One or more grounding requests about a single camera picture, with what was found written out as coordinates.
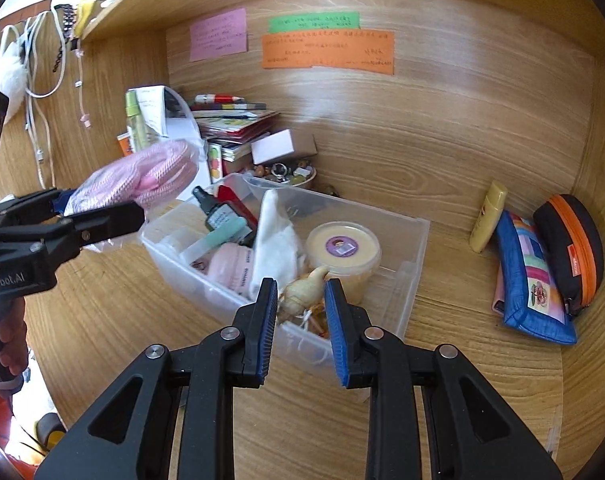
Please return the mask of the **person left hand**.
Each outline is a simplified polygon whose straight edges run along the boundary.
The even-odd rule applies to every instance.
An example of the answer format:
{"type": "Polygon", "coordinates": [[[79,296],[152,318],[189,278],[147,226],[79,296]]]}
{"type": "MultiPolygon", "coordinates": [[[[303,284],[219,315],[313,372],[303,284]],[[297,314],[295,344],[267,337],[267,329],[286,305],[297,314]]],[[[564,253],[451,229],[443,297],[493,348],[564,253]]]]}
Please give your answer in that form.
{"type": "Polygon", "coordinates": [[[24,298],[12,302],[10,310],[0,322],[0,363],[13,376],[18,376],[28,364],[27,325],[25,322],[24,298]]]}

